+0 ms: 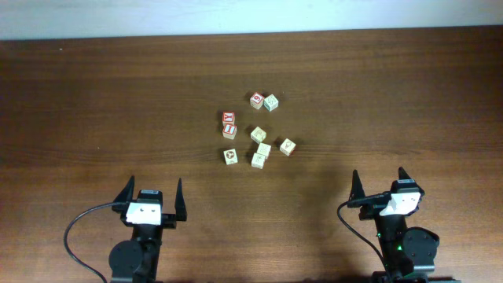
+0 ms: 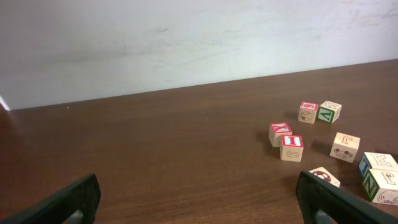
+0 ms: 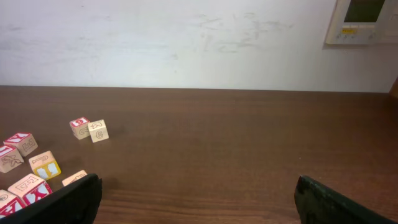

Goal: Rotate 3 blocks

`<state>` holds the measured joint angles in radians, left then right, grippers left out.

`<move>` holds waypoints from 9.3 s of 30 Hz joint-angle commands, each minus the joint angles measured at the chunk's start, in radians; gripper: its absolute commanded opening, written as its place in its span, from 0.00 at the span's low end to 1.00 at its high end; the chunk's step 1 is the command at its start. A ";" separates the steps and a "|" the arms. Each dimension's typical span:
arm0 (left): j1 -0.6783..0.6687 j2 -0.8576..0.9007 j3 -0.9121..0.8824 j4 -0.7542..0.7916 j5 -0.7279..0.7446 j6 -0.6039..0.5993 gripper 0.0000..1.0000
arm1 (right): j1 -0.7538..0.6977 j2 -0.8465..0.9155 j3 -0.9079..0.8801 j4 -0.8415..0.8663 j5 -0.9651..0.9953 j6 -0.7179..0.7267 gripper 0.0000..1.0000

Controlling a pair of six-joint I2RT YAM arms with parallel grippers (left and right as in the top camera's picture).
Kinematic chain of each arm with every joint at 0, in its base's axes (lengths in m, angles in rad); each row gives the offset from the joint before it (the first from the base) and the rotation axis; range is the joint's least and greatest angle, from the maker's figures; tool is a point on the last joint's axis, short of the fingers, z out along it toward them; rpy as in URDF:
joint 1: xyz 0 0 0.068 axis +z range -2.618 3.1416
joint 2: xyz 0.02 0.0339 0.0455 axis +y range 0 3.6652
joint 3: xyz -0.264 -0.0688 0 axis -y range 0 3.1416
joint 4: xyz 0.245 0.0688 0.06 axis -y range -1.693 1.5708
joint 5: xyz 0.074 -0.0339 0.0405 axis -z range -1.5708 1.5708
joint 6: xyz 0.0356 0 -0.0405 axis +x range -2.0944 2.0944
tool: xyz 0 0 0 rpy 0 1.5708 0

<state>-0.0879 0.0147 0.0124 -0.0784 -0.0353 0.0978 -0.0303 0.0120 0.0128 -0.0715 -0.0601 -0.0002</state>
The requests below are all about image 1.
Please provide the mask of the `wooden block brown ball picture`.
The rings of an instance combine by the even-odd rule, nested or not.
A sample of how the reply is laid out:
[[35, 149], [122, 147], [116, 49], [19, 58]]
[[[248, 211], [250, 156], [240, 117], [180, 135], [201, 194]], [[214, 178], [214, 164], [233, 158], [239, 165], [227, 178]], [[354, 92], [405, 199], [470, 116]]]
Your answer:
[[237, 152], [235, 149], [228, 149], [223, 152], [227, 165], [236, 164], [238, 162]]

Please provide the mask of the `wooden block letter F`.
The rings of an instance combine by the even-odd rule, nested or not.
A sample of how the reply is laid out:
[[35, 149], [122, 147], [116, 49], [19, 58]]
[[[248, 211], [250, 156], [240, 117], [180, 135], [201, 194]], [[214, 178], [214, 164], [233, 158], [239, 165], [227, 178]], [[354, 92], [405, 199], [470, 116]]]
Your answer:
[[267, 136], [267, 133], [260, 127], [256, 127], [250, 134], [251, 139], [260, 144], [262, 143]]

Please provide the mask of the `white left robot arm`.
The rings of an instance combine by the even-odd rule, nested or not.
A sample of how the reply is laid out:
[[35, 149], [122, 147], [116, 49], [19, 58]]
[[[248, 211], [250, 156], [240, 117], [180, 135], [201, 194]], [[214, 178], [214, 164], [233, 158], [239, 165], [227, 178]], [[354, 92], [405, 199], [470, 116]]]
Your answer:
[[177, 184], [174, 214], [163, 212], [163, 193], [142, 189], [134, 195], [134, 177], [114, 199], [112, 210], [132, 229], [131, 239], [119, 242], [110, 252], [108, 263], [113, 282], [155, 282], [165, 230], [174, 230], [187, 220], [182, 181]]

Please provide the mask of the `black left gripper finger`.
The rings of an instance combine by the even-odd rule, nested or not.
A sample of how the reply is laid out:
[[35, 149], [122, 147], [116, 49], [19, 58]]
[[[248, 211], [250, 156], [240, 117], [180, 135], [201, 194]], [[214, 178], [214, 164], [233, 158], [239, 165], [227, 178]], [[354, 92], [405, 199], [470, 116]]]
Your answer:
[[112, 210], [115, 213], [122, 213], [123, 211], [126, 211], [129, 203], [133, 200], [134, 181], [135, 177], [131, 175], [127, 184], [114, 199]]
[[182, 191], [182, 179], [178, 180], [176, 197], [174, 202], [175, 217], [177, 221], [187, 220], [187, 209], [185, 205], [185, 199]]

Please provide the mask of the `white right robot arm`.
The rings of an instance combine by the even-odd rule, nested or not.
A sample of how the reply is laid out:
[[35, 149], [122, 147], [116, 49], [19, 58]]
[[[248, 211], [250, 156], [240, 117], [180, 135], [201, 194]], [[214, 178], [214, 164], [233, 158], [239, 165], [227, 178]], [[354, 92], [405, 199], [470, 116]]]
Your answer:
[[435, 271], [435, 257], [439, 236], [421, 227], [409, 227], [406, 218], [419, 209], [424, 190], [406, 171], [398, 169], [398, 179], [388, 191], [367, 195], [356, 170], [352, 173], [351, 192], [343, 207], [358, 208], [360, 220], [373, 220], [379, 247], [352, 228], [345, 220], [342, 224], [362, 239], [377, 253], [384, 266], [373, 272], [371, 282], [455, 282], [451, 277], [431, 277]]

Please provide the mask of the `wooden block lightbulb picture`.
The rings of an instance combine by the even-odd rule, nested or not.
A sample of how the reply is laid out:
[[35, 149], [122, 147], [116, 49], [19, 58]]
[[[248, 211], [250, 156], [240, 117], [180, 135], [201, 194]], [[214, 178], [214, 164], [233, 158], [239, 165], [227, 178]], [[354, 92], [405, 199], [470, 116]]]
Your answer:
[[290, 156], [296, 149], [296, 143], [286, 138], [280, 145], [280, 151], [286, 156]]

